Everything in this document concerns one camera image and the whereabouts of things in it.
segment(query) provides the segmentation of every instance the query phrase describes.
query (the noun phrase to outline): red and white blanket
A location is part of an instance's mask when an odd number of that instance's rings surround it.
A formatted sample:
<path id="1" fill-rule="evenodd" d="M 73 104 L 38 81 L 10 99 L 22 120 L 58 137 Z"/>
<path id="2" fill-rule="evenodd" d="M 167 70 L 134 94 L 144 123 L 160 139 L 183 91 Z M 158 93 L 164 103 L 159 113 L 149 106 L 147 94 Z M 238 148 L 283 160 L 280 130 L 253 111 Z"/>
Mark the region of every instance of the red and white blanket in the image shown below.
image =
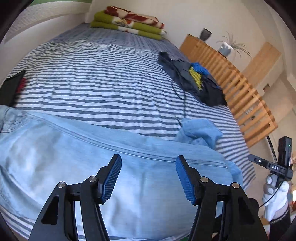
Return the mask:
<path id="1" fill-rule="evenodd" d="M 124 18 L 127 20 L 139 22 L 139 23 L 144 23 L 147 25 L 151 25 L 157 28 L 164 28 L 164 24 L 158 21 L 156 17 L 152 16 L 147 16 L 143 14 L 137 14 L 128 10 L 125 10 L 120 7 L 115 7 L 115 6 L 108 6 L 105 10 L 106 14 L 116 16 L 119 18 Z"/>

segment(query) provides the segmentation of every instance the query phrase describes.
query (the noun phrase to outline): air plant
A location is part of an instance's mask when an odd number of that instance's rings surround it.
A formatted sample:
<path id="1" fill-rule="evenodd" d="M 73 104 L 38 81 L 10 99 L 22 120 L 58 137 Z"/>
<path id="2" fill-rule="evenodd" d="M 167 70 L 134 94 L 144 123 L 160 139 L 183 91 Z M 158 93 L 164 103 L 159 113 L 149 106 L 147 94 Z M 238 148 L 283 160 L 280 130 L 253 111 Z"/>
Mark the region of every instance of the air plant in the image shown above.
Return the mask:
<path id="1" fill-rule="evenodd" d="M 230 35 L 229 32 L 227 33 L 228 33 L 228 38 L 226 36 L 222 36 L 223 38 L 226 38 L 227 44 L 230 45 L 235 51 L 237 51 L 241 57 L 242 57 L 241 53 L 244 52 L 251 58 L 249 51 L 246 50 L 247 46 L 244 44 L 236 44 L 236 41 L 233 40 L 233 34 Z"/>

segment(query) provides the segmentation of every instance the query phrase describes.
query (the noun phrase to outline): person's arm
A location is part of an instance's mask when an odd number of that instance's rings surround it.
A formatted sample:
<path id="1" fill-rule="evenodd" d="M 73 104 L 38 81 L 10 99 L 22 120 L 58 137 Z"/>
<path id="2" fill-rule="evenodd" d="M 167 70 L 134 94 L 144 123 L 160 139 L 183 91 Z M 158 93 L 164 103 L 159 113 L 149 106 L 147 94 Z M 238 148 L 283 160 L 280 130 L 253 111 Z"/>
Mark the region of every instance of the person's arm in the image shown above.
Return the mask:
<path id="1" fill-rule="evenodd" d="M 270 241 L 279 241 L 291 225 L 290 208 L 287 200 L 289 184 L 283 182 L 279 188 L 275 188 L 276 181 L 276 175 L 268 175 L 263 188 L 264 195 L 262 201 L 264 203 L 276 192 L 271 200 L 264 205 L 264 218 L 270 223 Z"/>

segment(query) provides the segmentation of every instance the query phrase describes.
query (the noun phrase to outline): red object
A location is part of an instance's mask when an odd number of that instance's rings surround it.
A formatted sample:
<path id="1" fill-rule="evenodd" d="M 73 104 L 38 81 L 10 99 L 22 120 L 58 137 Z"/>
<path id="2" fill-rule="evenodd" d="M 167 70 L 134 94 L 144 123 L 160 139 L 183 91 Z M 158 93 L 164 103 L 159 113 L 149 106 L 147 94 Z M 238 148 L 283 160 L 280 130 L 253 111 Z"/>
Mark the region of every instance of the red object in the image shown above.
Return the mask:
<path id="1" fill-rule="evenodd" d="M 26 79 L 22 78 L 22 80 L 20 81 L 20 84 L 17 88 L 17 91 L 15 93 L 19 94 L 22 91 L 22 89 L 25 87 L 25 85 L 26 85 Z"/>
<path id="2" fill-rule="evenodd" d="M 104 11 L 106 14 L 119 17 L 119 18 L 124 18 L 130 21 L 135 21 L 139 23 L 144 23 L 147 25 L 154 26 L 156 28 L 164 28 L 164 24 L 161 23 L 156 17 L 152 16 L 147 16 L 143 14 L 137 14 L 128 10 L 125 10 L 120 7 L 115 7 L 115 6 L 108 6 L 106 10 Z"/>

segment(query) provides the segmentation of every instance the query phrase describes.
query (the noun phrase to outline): wooden bed slats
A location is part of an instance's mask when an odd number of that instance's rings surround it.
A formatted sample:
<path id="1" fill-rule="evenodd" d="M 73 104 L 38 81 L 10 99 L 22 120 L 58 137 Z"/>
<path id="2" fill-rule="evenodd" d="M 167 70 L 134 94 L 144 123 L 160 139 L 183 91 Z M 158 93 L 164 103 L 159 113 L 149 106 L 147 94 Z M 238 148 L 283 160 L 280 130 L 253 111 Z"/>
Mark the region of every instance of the wooden bed slats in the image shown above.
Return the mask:
<path id="1" fill-rule="evenodd" d="M 180 51 L 191 62 L 207 68 L 223 89 L 228 107 L 248 147 L 274 131 L 278 125 L 270 109 L 247 78 L 224 56 L 200 39 L 188 35 Z"/>

